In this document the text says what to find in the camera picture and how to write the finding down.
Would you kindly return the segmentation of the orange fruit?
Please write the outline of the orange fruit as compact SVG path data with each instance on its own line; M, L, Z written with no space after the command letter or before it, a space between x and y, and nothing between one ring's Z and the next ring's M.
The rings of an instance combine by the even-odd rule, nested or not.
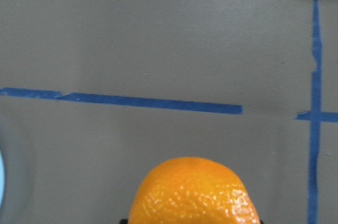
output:
M205 158L179 157L147 174L128 223L260 223L260 218L234 171Z

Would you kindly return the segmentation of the light blue plate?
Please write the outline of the light blue plate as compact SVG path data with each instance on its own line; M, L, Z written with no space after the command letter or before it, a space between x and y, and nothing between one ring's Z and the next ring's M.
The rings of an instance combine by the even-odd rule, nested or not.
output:
M5 182L6 182L5 162L2 152L0 152L0 208L2 207L4 202Z

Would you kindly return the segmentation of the long blue tape strip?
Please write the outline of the long blue tape strip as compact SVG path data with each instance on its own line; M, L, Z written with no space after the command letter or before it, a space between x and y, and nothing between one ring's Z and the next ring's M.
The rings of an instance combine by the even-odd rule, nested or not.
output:
M312 56L315 69L311 78L311 112L322 111L322 37L318 0L313 0ZM320 153L321 121L310 120L309 162L308 162L308 209L307 223L318 222L317 165Z

